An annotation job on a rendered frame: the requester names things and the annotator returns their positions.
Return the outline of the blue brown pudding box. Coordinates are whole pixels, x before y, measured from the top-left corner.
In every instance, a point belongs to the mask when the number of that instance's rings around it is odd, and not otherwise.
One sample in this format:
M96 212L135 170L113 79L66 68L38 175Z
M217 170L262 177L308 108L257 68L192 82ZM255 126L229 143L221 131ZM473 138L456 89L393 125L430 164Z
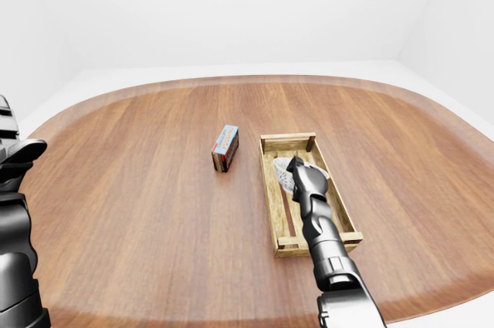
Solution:
M227 172L239 147L239 128L226 124L211 149L214 168L219 172Z

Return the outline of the wooden slat tray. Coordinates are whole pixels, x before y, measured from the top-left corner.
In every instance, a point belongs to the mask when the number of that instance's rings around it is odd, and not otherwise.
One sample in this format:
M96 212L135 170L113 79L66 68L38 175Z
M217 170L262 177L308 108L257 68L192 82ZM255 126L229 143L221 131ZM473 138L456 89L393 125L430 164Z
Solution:
M262 135L260 153L274 256L286 258L310 254L309 246L303 237L300 206L292 200L293 195L277 181L273 164L277 157L298 156L305 162L324 169L330 176L326 192L327 202L345 249L351 252L364 240L343 203L314 132Z

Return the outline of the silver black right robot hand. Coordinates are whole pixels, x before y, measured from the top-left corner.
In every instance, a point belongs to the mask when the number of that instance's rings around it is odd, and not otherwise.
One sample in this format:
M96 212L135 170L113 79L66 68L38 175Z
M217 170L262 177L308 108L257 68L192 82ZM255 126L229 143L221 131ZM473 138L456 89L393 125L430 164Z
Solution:
M301 202L302 197L315 196L325 201L328 189L327 179L317 168L309 166L305 161L294 156L287 167L293 176L293 200Z

